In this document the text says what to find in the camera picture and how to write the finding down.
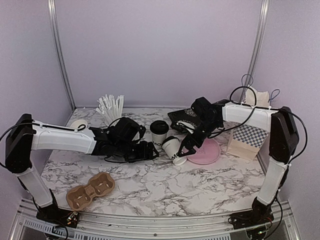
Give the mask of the white paper cup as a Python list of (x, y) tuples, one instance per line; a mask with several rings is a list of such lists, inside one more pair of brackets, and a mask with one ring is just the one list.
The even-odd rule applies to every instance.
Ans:
[(183, 165), (187, 161), (186, 156), (178, 156), (179, 145), (175, 143), (168, 143), (167, 146), (163, 146), (163, 150), (172, 161), (175, 166)]
[(151, 133), (152, 143), (157, 151), (162, 150), (162, 143), (166, 138), (167, 138), (167, 133), (163, 133), (163, 134), (156, 134), (153, 132)]

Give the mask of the pink plate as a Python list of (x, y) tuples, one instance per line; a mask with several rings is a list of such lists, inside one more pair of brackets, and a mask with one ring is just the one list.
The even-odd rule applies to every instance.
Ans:
[(187, 159), (197, 165), (209, 165), (218, 160), (221, 149), (216, 140), (213, 138), (206, 139), (200, 148), (195, 148), (196, 153), (188, 155)]

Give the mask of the brown cardboard cup carrier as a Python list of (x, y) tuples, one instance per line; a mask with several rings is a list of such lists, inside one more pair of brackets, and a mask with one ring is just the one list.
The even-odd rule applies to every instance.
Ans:
[(79, 185), (66, 194), (66, 201), (74, 211), (82, 211), (89, 206), (94, 198), (101, 198), (115, 188), (115, 180), (107, 172), (100, 172), (91, 177), (86, 185)]

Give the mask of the checkered paper bag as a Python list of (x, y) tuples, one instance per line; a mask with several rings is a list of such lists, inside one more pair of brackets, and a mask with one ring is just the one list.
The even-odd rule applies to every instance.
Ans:
[[(247, 84), (245, 84), (244, 78), (248, 79)], [(254, 89), (252, 87), (253, 82), (254, 79), (250, 74), (245, 74), (241, 78), (241, 84), (250, 87), (245, 91), (244, 102), (249, 105), (257, 104), (259, 107), (269, 107), (274, 97), (267, 91), (259, 92)], [(231, 131), (226, 152), (252, 161), (265, 143), (268, 135), (267, 131), (258, 127), (247, 124), (239, 126)]]

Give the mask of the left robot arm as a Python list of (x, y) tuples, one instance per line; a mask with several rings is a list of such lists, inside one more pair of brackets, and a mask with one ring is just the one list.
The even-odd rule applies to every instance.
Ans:
[(5, 161), (1, 167), (15, 174), (33, 196), (39, 212), (53, 223), (63, 219), (53, 192), (46, 187), (33, 167), (31, 152), (61, 150), (105, 158), (119, 157), (126, 163), (153, 160), (159, 156), (152, 142), (144, 141), (146, 128), (128, 117), (115, 120), (107, 128), (78, 128), (50, 125), (23, 114), (17, 123), (1, 136), (5, 139)]

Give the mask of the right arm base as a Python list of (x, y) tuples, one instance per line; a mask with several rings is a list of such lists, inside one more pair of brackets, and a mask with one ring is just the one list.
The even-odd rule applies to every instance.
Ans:
[(261, 215), (260, 211), (241, 211), (232, 213), (228, 218), (228, 223), (233, 226), (234, 230), (253, 227), (265, 223), (272, 223), (274, 216), (270, 210), (265, 215)]

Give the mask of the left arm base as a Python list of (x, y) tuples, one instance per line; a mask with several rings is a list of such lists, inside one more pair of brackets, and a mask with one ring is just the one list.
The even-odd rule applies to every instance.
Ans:
[(49, 191), (52, 197), (52, 204), (49, 206), (40, 207), (36, 204), (34, 199), (32, 199), (37, 208), (36, 218), (62, 227), (65, 226), (75, 229), (78, 225), (79, 213), (77, 211), (59, 208), (52, 190), (49, 189)]

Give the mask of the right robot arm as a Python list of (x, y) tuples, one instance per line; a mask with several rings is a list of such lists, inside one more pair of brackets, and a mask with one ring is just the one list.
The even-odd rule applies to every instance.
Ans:
[(269, 207), (284, 184), (300, 137), (289, 107), (271, 108), (236, 104), (223, 99), (210, 103), (205, 97), (196, 99), (191, 109), (199, 117), (199, 125), (181, 141), (179, 157), (196, 153), (204, 140), (225, 122), (249, 125), (269, 134), (269, 163), (262, 187), (253, 201), (247, 219), (258, 224), (267, 216)]

